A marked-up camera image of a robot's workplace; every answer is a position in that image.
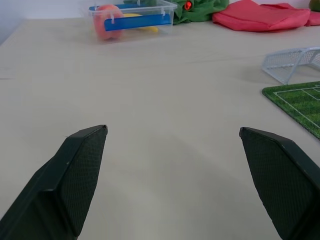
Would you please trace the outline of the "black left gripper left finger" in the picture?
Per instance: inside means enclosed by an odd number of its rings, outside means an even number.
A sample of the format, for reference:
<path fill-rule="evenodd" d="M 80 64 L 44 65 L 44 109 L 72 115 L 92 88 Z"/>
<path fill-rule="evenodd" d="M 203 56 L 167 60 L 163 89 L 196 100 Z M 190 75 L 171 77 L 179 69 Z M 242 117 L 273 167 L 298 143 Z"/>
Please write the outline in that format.
<path fill-rule="evenodd" d="M 68 136 L 0 220 L 2 240 L 76 240 L 99 178 L 108 127 Z"/>

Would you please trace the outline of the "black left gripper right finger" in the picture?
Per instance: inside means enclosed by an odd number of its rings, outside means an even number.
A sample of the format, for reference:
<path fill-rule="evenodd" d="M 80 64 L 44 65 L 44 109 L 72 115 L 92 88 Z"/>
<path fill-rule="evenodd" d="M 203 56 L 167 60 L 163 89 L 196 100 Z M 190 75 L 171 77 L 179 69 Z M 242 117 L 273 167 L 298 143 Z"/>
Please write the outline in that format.
<path fill-rule="evenodd" d="M 320 168 L 292 140 L 241 127 L 258 196 L 283 240 L 320 238 Z"/>

